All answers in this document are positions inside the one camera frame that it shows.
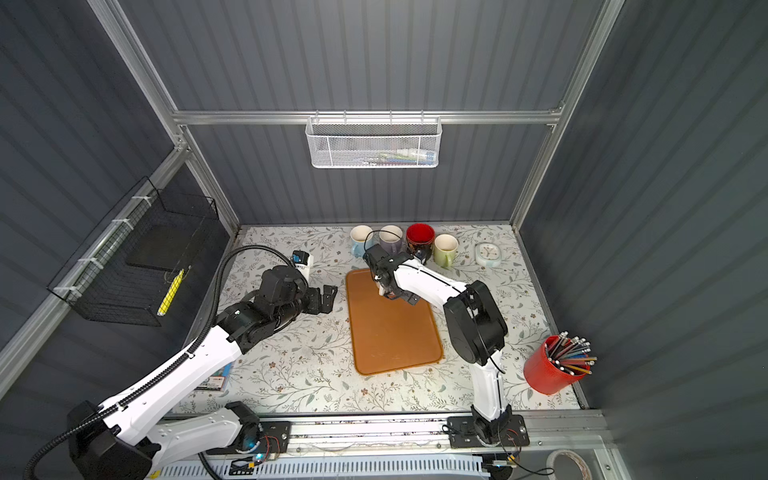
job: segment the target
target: wire mesh basket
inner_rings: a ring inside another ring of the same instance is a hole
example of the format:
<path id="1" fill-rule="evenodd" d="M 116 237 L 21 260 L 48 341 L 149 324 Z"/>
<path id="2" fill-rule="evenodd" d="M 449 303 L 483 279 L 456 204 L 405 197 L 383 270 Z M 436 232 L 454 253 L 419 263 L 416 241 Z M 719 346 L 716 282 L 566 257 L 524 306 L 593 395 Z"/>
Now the wire mesh basket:
<path id="1" fill-rule="evenodd" d="M 77 260 L 76 274 L 62 282 L 60 272 L 48 290 L 88 320 L 159 326 L 174 297 L 190 301 L 177 292 L 209 247 L 216 204 L 200 195 L 152 190 L 125 218 L 112 221 L 117 227 L 92 255 Z"/>
<path id="2" fill-rule="evenodd" d="M 306 140 L 317 168 L 434 168 L 442 125 L 422 123 L 306 122 Z"/>

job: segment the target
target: white wire basket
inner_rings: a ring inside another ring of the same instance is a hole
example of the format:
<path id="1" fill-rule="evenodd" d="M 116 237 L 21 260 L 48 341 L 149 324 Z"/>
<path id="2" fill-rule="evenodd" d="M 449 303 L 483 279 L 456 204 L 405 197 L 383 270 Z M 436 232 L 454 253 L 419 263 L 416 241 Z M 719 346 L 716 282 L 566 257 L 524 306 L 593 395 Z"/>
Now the white wire basket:
<path id="1" fill-rule="evenodd" d="M 440 119 L 419 123 L 306 122 L 306 141 L 317 168 L 434 168 Z"/>

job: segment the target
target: orange tray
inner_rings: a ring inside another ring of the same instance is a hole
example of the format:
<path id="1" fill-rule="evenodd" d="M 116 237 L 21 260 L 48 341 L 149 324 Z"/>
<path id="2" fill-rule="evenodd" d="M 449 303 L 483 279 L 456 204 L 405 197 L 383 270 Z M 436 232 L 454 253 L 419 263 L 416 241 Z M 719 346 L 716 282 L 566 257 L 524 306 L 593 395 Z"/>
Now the orange tray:
<path id="1" fill-rule="evenodd" d="M 411 305 L 380 296 L 367 269 L 347 273 L 346 299 L 355 369 L 361 375 L 428 365 L 442 358 L 435 317 L 425 300 Z"/>

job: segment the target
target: black wire basket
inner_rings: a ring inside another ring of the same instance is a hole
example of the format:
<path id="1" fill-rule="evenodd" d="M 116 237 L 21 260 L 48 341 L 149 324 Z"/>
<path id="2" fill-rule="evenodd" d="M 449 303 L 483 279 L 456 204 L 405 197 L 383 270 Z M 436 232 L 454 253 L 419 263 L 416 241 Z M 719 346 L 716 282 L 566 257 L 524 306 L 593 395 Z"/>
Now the black wire basket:
<path id="1" fill-rule="evenodd" d="M 48 291 L 88 320 L 160 326 L 174 300 L 194 301 L 184 284 L 206 257 L 201 252 L 211 247 L 219 221 L 216 203 L 152 190 L 126 218 L 112 221 L 114 232 L 91 256 L 77 260 L 76 274 L 62 283 L 60 272 Z"/>

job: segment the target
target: green mug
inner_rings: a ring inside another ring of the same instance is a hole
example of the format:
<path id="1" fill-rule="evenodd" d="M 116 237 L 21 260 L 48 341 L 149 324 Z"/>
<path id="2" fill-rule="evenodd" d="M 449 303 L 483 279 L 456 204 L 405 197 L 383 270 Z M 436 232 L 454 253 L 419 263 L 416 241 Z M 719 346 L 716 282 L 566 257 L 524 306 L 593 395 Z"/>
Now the green mug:
<path id="1" fill-rule="evenodd" d="M 453 261 L 456 260 L 457 252 L 458 240 L 453 235 L 444 233 L 435 238 L 435 243 L 432 247 L 432 258 L 438 266 L 451 268 Z"/>

